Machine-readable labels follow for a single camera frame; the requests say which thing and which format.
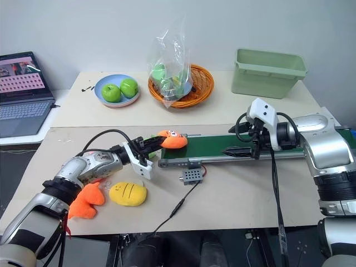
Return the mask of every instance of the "white wall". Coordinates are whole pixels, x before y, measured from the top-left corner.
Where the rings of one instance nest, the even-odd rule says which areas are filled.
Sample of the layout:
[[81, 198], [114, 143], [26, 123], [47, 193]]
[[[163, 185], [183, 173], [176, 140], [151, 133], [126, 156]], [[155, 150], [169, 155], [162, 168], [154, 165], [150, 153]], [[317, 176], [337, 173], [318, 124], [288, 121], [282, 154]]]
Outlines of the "white wall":
[[356, 127], [355, 0], [0, 0], [0, 54], [33, 51], [52, 88], [70, 88], [80, 71], [145, 70], [184, 12], [192, 62], [233, 69], [238, 47], [302, 55], [316, 100]]

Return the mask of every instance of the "laptop keyboard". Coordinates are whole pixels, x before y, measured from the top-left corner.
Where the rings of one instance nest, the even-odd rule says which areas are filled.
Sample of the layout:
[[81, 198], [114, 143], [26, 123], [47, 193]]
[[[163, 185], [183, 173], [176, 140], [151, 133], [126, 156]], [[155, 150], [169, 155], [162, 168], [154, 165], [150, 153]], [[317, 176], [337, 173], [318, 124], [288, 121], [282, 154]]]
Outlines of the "laptop keyboard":
[[42, 116], [50, 102], [20, 104], [0, 107], [0, 120]]

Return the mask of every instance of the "orange plush toy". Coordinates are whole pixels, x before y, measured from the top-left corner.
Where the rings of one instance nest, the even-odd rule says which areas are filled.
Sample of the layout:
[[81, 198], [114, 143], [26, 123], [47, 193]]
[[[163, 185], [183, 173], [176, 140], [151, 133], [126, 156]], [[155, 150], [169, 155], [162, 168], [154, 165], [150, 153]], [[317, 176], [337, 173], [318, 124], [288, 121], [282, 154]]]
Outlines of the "orange plush toy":
[[167, 137], [161, 144], [166, 149], [181, 149], [188, 144], [187, 137], [175, 131], [160, 131], [158, 135]]
[[96, 210], [92, 205], [102, 205], [105, 197], [99, 189], [99, 182], [86, 185], [69, 208], [68, 219], [79, 217], [93, 219]]

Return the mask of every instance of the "laptop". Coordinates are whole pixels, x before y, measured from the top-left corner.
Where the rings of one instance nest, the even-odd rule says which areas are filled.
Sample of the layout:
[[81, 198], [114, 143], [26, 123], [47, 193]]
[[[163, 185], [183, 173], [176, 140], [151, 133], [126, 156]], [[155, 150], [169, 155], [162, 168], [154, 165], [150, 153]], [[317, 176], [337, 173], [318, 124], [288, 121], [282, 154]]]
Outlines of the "laptop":
[[32, 52], [0, 56], [0, 137], [37, 134], [54, 102]]

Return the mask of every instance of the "green conveyor belt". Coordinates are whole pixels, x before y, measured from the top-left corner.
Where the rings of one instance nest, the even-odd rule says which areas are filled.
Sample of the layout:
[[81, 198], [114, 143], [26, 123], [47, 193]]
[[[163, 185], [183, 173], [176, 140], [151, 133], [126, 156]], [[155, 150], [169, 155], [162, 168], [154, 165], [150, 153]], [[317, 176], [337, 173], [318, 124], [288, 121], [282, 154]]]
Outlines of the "green conveyor belt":
[[[356, 139], [349, 130], [338, 130], [342, 137], [348, 142], [351, 149], [356, 149]], [[225, 156], [223, 150], [230, 146], [252, 147], [253, 143], [243, 143], [235, 135], [221, 136], [198, 136], [188, 137], [188, 145], [183, 149], [162, 149], [162, 159], [179, 159], [184, 157], [212, 157]], [[292, 149], [277, 153], [301, 152], [302, 149]]]

